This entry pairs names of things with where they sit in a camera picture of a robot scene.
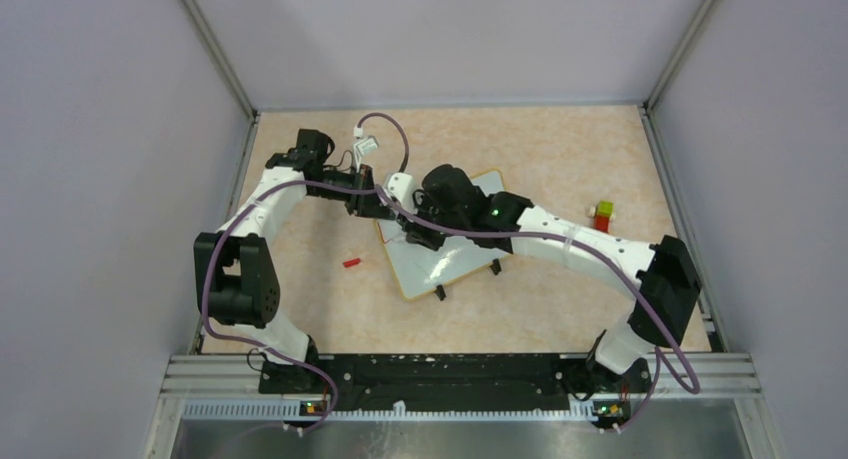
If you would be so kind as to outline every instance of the wooden table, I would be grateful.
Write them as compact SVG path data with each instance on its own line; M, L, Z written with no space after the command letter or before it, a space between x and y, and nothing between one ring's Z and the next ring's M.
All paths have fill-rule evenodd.
M299 128L329 134L338 145L329 162L336 163L365 112L263 114L242 200L271 154L294 146ZM496 167L508 190L566 219L589 225L585 209L606 199L616 208L611 233L642 241L674 234L634 106L387 112L407 132L407 172L419 180L444 163L469 175ZM381 146L366 162L382 182L400 164L400 136L379 118L369 119L366 131ZM631 298L604 284L526 257L506 258L497 277L482 271L448 286L444 302L435 296L407 302L373 221L348 216L341 203L306 198L282 231L271 247L283 291L280 308L322 352L587 351L633 308ZM342 266L355 257L362 263ZM709 350L697 308L683 345ZM204 345L205 352L247 349L211 339Z

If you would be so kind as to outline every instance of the gray wall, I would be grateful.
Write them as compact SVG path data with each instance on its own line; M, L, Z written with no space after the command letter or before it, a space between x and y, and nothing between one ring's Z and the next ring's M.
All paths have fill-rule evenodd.
M641 101L701 0L198 0L254 105Z
M0 455L137 457L246 121L177 0L0 24Z
M730 345L789 457L844 457L848 0L724 0L660 106Z

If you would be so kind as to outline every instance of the floor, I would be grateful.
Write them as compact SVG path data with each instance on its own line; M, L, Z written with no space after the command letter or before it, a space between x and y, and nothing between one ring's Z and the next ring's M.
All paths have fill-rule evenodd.
M339 146L329 162L337 163L365 112L263 114L242 200L259 182L267 158L294 145L299 128L329 134ZM444 163L469 175L495 167L508 190L566 219L589 225L585 209L605 199L616 208L611 233L642 241L674 234L635 106L388 112L407 132L407 172L419 180ZM400 164L400 136L379 118L365 127L381 146L366 162L382 182ZM295 208L271 250L283 291L281 311L321 352L587 351L604 328L633 308L630 298L604 284L526 257L506 258L497 277L482 271L448 286L444 302L435 296L405 301L373 221L317 198ZM355 257L362 263L342 266ZM697 308L683 346L709 350ZM247 349L211 338L204 344L205 352Z

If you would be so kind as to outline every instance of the purple cable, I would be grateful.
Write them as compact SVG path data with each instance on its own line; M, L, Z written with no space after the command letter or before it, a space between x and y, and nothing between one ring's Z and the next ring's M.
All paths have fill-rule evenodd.
M406 138L406 133L403 132L403 128L400 127L400 123L397 122L392 116L384 113L384 112L369 112L362 116L362 119L356 123L356 127L362 127L362 124L365 123L365 120L370 117L382 117L383 119L391 122L395 128L397 128L400 133L400 138L403 139L403 161L400 163L400 169L398 172L406 171L406 164L409 162L409 140Z
M365 119L367 119L368 117L370 117L370 115L366 115L360 121L360 123L362 121L364 121ZM426 221L426 220L421 219L419 217L416 217L411 212L406 211L405 209L400 207L399 204L397 204L393 200L391 200L389 198L389 196L386 194L386 192L383 190L383 188L380 187L380 186L376 186L375 189L369 189L369 190L355 190L355 189L347 189L347 188L344 188L344 187L332 186L332 185L329 185L329 184L324 184L322 182L315 182L315 181L307 181L307 180L289 181L289 182L284 182L282 184L278 184L278 185L268 189L267 191L265 191L261 195L259 195L259 197L257 197L255 200L257 202L261 202L261 201L267 199L268 197L270 197L272 194L274 194L274 193L276 193L276 192L278 192L282 189L285 189L286 187L289 187L289 186L311 186L311 187L317 187L317 188L321 188L321 189L327 189L327 190L330 190L330 191L341 192L341 193L352 194L352 195L359 195L359 196L364 196L364 195L369 195L369 194L377 194L380 197L380 199L386 205L388 205L389 207L391 207L392 209L397 211L398 214L402 215L403 217L405 217L410 222L414 222L414 223L420 224L422 226L425 226L429 229L433 229L435 231L438 231L438 232L441 232L441 233L444 233L444 234L454 235L454 236L464 236L464 237L479 238L479 239L510 239L510 238L516 238L516 237L527 237L527 238L538 238L538 239L550 239L550 240L555 240L555 241L560 241L560 242L566 242L567 241L567 238L565 236L560 236L558 234L552 234L552 233L548 233L548 232L532 232L532 231L531 232L521 232L521 231L517 231L517 232L476 232L476 231L462 231L462 230L459 230L459 229L451 229L449 227L440 226L438 224L434 224L432 222L429 222L429 221ZM267 345L263 344L261 341L257 341L255 339L250 339L250 338L245 338L245 337L231 336L231 335L227 335L227 334L219 334L218 332L215 332L214 329L212 329L212 325L209 322L209 292L212 289L212 277L213 277L214 272L215 272L215 265L218 263L218 257L221 255L221 249L223 249L224 243L230 237L230 235L235 230L235 228L244 220L245 217L248 216L248 214L250 214L251 211L253 211L253 209L255 207L256 207L255 204L248 204L247 207L245 207L244 210L241 211L238 214L238 216L236 216L236 218L230 223L230 225L227 226L227 228L221 233L221 237L218 239L218 242L215 243L215 248L212 250L212 256L209 258L209 266L206 268L206 277L203 281L203 293L202 293L202 296L201 296L201 317L203 319L203 326L206 329L207 333L210 336L214 337L215 339L226 340L226 341L236 341L236 342L241 342L241 343L244 343L244 344L249 344L251 346L258 347L258 348L261 348L261 349L265 349L271 355L273 355L273 356L275 356L275 357L277 357L277 358L279 358L283 361L289 362L289 363L291 363L295 366L302 367L302 368L304 368L308 371L314 372L315 374L317 374L318 376L320 376L322 379L324 379L327 382L327 384L333 390L333 396L330 399L329 407L327 408L326 411L324 411L324 414L321 416L320 419L318 419L318 421L316 421L314 424L312 424L311 426L309 426L309 427L307 427L306 429L303 430L303 432L305 434L305 433L315 429L319 425L321 425L327 419L327 417L330 415L330 413L333 411L333 409L335 409L336 403L338 402L338 396L339 396L339 389L338 389L338 386L336 385L335 381L333 381L333 379L326 372L322 371L321 369L319 369L319 368L317 368L317 367L315 367L311 364L307 364L305 362L301 362L301 361L292 359L290 357L284 356L283 354L280 354L275 349L267 347ZM639 289L637 289L636 286L632 282L630 282L630 280L627 278L627 276L624 274L624 272L614 262L612 262L608 257L606 257L603 253L601 253L597 249L593 248L592 246L589 246L588 244L577 241L577 240L572 240L571 244L574 247L577 247L578 249L582 249L582 250L588 252L589 254L591 254L592 256L594 256L595 258L597 258L604 265L606 265L619 279L621 279L621 281L630 290L630 292L633 294L633 296L636 298L636 300L639 302L639 304L641 304L642 307L645 309L645 312L648 314L648 317L650 317L651 320L654 322L654 324L656 324L657 328L659 329L660 333L663 335L665 340L668 342L668 344L671 345L671 349L674 351L675 355L680 360L680 364L686 370L686 374L689 375L689 378L692 381L691 386L686 384L683 381L683 378L680 376L680 374L677 371L675 371L674 368L671 367L671 364L669 363L668 358L666 358L665 353L663 353L662 350L660 350L660 348L657 347L655 349L655 353L657 355L657 365L658 365L658 367L657 367L657 372L654 375L654 381L651 384L651 388L648 391L648 394L645 396L645 399L642 401L642 405L639 407L639 410L636 412L636 414L634 414L630 418L630 420L627 421L627 423L625 423L625 425L628 425L628 424L633 422L633 419L639 415L639 413L641 412L642 409L644 409L645 405L648 402L648 399L650 398L651 394L653 394L654 389L656 388L657 379L659 377L660 360L662 360L662 362L665 363L665 365L668 368L671 375L674 377L674 379L680 384L680 386L683 389L685 389L686 391L688 391L692 394L699 393L700 390L701 390L701 384L698 381L698 377L695 374L695 370L692 368L692 365L686 359L686 356L683 354L683 351L680 349L680 346L677 344L677 341L675 341L674 337L672 337L671 332L668 330L668 328L665 326L665 324L663 324L662 319L660 319L660 317L657 315L656 311L654 311L654 309L648 303L647 299L645 299L645 297L642 296L642 293L639 292ZM230 445L232 445L234 442L238 441L242 437L245 437L245 436L247 436L247 435L249 435L253 432L256 432L260 429L265 429L265 428L268 428L268 427L279 427L279 426L280 425L277 424L277 423L267 423L267 424L260 424L259 426L248 429L247 431L244 431L243 433L239 434L238 436L236 436L235 438L231 439L226 444L224 444L211 457L218 455L221 451L223 451L224 449L226 449L227 447L229 447Z

